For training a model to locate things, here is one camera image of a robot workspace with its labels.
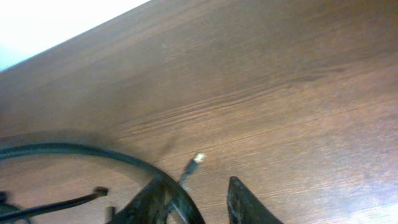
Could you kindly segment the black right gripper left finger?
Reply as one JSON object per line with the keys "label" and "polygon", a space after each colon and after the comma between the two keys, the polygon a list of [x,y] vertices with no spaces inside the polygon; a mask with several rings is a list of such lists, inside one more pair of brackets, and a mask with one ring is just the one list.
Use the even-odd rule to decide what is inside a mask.
{"label": "black right gripper left finger", "polygon": [[153,178],[120,212],[109,207],[106,224],[158,224],[167,223],[174,210],[171,202],[165,202],[166,185],[160,178]]}

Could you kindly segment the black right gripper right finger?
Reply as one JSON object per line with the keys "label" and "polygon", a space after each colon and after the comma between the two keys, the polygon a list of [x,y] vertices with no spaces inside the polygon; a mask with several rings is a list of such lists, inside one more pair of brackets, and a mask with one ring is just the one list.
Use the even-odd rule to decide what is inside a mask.
{"label": "black right gripper right finger", "polygon": [[227,206],[230,224],[283,224],[236,176],[229,179]]}

